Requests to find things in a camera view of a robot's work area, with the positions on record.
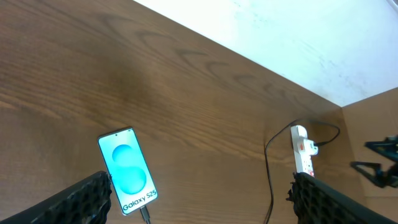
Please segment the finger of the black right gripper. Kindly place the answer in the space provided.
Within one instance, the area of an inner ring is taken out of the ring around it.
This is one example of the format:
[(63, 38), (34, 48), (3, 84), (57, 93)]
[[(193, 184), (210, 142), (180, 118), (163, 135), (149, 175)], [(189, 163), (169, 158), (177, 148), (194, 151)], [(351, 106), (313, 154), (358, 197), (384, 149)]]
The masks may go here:
[(369, 141), (364, 146), (392, 162), (397, 162), (397, 135), (388, 136), (383, 141)]
[(382, 170), (380, 163), (373, 162), (354, 161), (350, 166), (377, 187), (397, 188), (397, 163), (388, 170)]

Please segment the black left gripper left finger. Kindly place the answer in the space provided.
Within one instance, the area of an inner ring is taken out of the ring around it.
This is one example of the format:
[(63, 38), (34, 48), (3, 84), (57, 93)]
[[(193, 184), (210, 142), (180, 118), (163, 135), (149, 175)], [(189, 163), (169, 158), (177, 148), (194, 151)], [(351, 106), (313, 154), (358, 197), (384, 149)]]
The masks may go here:
[(105, 224), (111, 193), (108, 174), (99, 171), (1, 224)]

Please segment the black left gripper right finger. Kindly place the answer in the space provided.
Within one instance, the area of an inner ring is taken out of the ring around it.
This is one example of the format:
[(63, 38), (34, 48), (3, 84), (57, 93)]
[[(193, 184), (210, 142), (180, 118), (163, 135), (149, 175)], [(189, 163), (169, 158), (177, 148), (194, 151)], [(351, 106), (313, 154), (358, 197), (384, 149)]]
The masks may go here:
[(291, 201), (298, 224), (397, 224), (311, 175), (294, 173), (287, 201)]

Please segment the blue screen smartphone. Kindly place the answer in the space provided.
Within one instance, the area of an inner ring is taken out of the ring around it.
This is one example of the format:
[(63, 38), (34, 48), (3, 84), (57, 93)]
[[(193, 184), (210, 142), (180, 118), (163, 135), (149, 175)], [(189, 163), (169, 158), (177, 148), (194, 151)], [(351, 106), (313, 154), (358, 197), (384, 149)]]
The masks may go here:
[(97, 140), (123, 215), (156, 200), (158, 191), (133, 128)]

